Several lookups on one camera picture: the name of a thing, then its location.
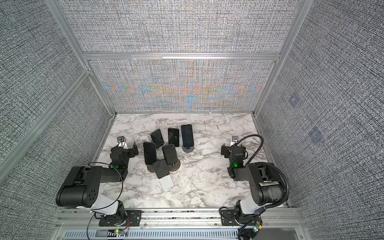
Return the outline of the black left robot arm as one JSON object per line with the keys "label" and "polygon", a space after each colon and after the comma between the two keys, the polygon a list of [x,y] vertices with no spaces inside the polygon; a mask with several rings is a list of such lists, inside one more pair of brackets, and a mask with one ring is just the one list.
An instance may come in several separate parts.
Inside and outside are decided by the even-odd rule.
{"label": "black left robot arm", "polygon": [[126,211],[119,198],[112,199],[100,193],[100,184],[121,183],[128,175],[129,160],[139,154],[138,146],[125,149],[122,143],[111,149],[111,163],[89,163],[73,167],[60,187],[56,204],[59,207],[87,209],[94,213],[100,227],[137,227],[141,211]]}

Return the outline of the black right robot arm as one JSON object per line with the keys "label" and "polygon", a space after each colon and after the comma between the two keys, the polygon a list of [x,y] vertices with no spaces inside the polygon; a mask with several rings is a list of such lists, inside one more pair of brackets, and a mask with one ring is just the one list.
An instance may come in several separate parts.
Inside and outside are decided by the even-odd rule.
{"label": "black right robot arm", "polygon": [[234,207],[235,221],[244,225],[267,209],[282,205],[289,197],[289,183],[284,173],[275,165],[265,162],[245,164],[247,151],[243,146],[221,146],[221,155],[229,160],[227,168],[234,181],[248,182],[250,195],[237,201]]}

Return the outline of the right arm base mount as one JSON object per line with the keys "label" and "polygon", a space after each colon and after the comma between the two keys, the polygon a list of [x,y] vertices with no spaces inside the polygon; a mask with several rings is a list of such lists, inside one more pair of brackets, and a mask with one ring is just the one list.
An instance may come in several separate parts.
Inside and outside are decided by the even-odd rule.
{"label": "right arm base mount", "polygon": [[221,215],[221,222],[222,226],[225,227],[233,227],[233,226],[242,226],[237,220],[235,216],[235,211],[234,210],[229,210],[229,209],[221,209],[219,210],[219,213]]}

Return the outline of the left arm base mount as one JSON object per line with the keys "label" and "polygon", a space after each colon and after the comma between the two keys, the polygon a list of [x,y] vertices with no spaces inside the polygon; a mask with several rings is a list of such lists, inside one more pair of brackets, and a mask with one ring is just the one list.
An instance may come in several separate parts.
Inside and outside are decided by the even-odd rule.
{"label": "left arm base mount", "polygon": [[128,210],[100,217],[99,227],[138,227],[142,219],[141,210]]}

